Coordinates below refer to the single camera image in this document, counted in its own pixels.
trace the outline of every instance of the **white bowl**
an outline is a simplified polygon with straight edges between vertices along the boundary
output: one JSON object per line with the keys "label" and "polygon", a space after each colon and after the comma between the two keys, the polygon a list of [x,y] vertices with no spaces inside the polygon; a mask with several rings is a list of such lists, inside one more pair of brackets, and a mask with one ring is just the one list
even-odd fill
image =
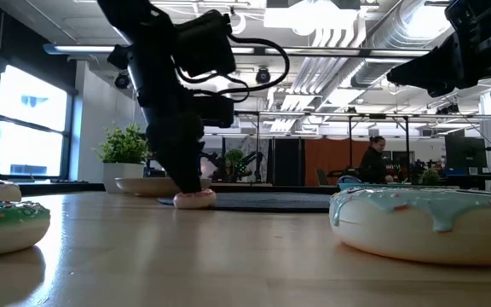
{"label": "white bowl", "polygon": [[[169,177],[117,178],[115,183],[123,192],[143,197],[174,197],[181,192]],[[200,179],[200,184],[209,188],[211,179]]]}

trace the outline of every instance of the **table surface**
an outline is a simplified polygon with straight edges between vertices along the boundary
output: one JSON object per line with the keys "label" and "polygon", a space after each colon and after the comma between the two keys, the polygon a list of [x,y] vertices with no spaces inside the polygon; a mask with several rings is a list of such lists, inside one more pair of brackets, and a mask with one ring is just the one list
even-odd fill
{"label": "table surface", "polygon": [[0,256],[0,306],[490,306],[491,268],[381,258],[327,214],[178,211],[105,193],[31,197],[52,213]]}
{"label": "table surface", "polygon": [[212,187],[272,187],[272,183],[256,183],[256,182],[213,182]]}

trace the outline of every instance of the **pink donut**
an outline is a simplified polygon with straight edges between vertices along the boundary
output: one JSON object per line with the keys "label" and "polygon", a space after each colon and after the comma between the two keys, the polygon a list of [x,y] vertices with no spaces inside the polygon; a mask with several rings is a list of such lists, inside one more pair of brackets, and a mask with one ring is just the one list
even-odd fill
{"label": "pink donut", "polygon": [[198,193],[180,193],[174,197],[174,206],[177,209],[203,209],[215,205],[217,196],[211,189]]}

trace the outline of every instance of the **black jacket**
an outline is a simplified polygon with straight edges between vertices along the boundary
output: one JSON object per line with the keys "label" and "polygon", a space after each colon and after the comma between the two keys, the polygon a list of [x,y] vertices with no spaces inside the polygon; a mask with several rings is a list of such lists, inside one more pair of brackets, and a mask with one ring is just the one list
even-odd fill
{"label": "black jacket", "polygon": [[382,153],[369,146],[359,166],[360,179],[368,183],[385,183],[385,173]]}

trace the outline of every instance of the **chair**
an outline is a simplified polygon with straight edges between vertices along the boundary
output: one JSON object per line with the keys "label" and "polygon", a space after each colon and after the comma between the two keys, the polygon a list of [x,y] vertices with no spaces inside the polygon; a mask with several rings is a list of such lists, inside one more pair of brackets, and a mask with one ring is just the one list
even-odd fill
{"label": "chair", "polygon": [[361,183],[361,180],[350,175],[344,175],[338,179],[337,185],[339,183]]}
{"label": "chair", "polygon": [[334,187],[329,183],[329,180],[327,180],[327,175],[325,174],[325,171],[321,169],[316,169],[315,174],[317,176],[318,187]]}

